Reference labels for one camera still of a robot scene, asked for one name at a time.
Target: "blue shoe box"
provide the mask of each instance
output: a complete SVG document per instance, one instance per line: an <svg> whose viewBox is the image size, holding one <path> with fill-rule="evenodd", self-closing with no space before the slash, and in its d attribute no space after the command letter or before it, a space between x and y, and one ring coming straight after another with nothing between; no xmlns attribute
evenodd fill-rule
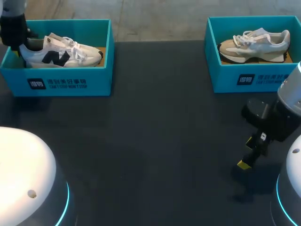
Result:
<svg viewBox="0 0 301 226"><path fill-rule="evenodd" d="M105 47L103 67L24 68L8 48L1 73L16 97L109 96L114 61L110 20L35 20L28 27L43 39L51 32L80 44Z"/></svg>
<svg viewBox="0 0 301 226"><path fill-rule="evenodd" d="M288 52L293 63L222 65L218 44L261 27L268 32L289 30ZM277 91L301 61L301 24L295 16L210 17L205 34L205 54L215 93Z"/></svg>

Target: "glowing blue ring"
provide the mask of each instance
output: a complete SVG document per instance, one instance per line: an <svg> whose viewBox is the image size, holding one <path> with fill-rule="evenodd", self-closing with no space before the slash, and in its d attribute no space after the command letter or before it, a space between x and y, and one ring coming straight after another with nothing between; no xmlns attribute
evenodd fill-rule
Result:
<svg viewBox="0 0 301 226"><path fill-rule="evenodd" d="M295 226L298 226L291 218L290 216L286 213L285 209L283 208L282 204L281 204L281 201L280 201L280 198L279 198L279 194L278 194L278 180L279 180L279 176L278 176L278 179L277 179L277 183L276 183L276 192L277 192L277 197L278 197L278 201L279 201L279 204L283 210L283 212L285 213L285 215L287 216L287 218L293 223L293 225Z"/></svg>
<svg viewBox="0 0 301 226"><path fill-rule="evenodd" d="M64 216L66 214L67 208L68 208L69 195L70 195L68 183L67 183L67 190L68 190L67 203L66 203L65 209L63 211L63 214L61 215L60 219L58 220L58 222L57 222L57 224L55 226L59 226L60 225L61 221L63 220L63 218L64 218Z"/></svg>
<svg viewBox="0 0 301 226"><path fill-rule="evenodd" d="M299 71L301 72L300 62L298 63L298 68L299 68Z"/></svg>

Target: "new balance logo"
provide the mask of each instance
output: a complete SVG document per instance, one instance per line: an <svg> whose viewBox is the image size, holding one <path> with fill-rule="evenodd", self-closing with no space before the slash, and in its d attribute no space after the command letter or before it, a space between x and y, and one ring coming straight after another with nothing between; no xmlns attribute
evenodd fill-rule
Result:
<svg viewBox="0 0 301 226"><path fill-rule="evenodd" d="M49 64L51 61L54 65L58 65L64 67L65 63L69 60L70 56L65 51L65 53L60 58L59 52L56 51L49 51L43 58L42 62L45 64Z"/></svg>

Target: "box logo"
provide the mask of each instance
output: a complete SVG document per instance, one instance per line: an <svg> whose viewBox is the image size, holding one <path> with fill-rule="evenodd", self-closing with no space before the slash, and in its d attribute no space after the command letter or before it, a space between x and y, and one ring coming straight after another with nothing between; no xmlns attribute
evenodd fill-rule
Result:
<svg viewBox="0 0 301 226"><path fill-rule="evenodd" d="M241 74L238 78L237 85L251 85L255 74Z"/></svg>
<svg viewBox="0 0 301 226"><path fill-rule="evenodd" d="M31 89L46 89L42 79L27 79L27 81Z"/></svg>

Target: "shoelace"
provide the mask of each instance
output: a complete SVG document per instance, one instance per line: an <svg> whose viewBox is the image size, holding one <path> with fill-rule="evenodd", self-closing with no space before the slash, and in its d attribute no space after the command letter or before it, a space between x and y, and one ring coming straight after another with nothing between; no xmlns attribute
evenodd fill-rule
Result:
<svg viewBox="0 0 301 226"><path fill-rule="evenodd" d="M254 41L254 38L248 36L248 33L250 33L250 32L252 32L252 31L246 31L246 32L244 32L243 36L241 36L241 35L237 35L237 36L234 35L233 36L233 40L234 40L235 45L237 47L241 47L241 45L238 44L238 41L240 43L247 43L247 44L249 44L249 43L255 43L256 41Z"/></svg>
<svg viewBox="0 0 301 226"><path fill-rule="evenodd" d="M86 58L86 54L81 51L80 45L76 41L68 37L63 37L62 42L71 47L71 53L80 63Z"/></svg>

